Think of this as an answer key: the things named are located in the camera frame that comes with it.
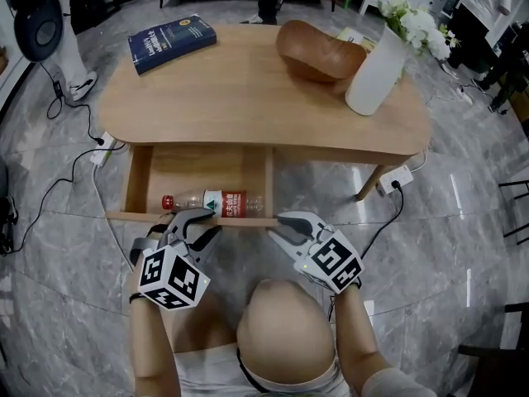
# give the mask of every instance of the table drawer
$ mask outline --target table drawer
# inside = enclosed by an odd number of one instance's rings
[[[120,212],[107,217],[157,222],[162,197],[192,189],[246,191],[264,200],[262,218],[213,218],[212,225],[274,227],[274,151],[259,146],[131,146]]]

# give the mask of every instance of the table top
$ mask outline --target table top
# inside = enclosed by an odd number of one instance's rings
[[[415,155],[428,144],[427,109],[404,75],[371,117],[343,90],[291,76],[275,49],[277,26],[214,26],[217,44],[139,76],[127,55],[99,104],[119,141],[240,143]]]

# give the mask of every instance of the white pants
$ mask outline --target white pants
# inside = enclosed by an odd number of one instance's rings
[[[62,12],[70,14],[69,0],[59,0],[59,2]],[[82,85],[84,83],[87,71],[79,54],[77,38],[75,38],[70,16],[64,17],[63,38],[51,59],[62,70],[68,88],[70,85]]]

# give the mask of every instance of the power strip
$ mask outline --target power strip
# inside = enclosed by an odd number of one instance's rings
[[[472,98],[465,92],[465,89],[463,87],[457,87],[455,89],[455,92],[457,93],[457,96],[460,98],[460,101],[467,102],[470,106],[472,106],[474,103],[472,102]]]
[[[116,145],[116,138],[111,136],[108,132],[105,132],[101,139],[104,140],[104,143],[97,146],[94,153],[90,156],[90,161],[97,166],[105,165],[111,153],[109,150],[98,151],[98,149],[113,149]]]
[[[390,170],[380,177],[379,182],[377,183],[377,190],[380,191],[382,195],[391,194],[395,191],[395,188],[391,185],[393,181],[398,181],[402,188],[404,185],[413,181],[412,172],[406,165]]]

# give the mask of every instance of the wooden table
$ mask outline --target wooden table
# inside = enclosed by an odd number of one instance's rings
[[[372,117],[349,109],[332,86],[291,76],[275,50],[276,26],[215,26],[218,43],[142,75],[130,56],[100,101],[102,126],[131,144],[121,213],[153,221],[164,194],[191,188],[260,192],[272,220],[274,153],[287,160],[377,165],[363,199],[387,166],[422,151],[431,135],[426,106],[404,75]]]

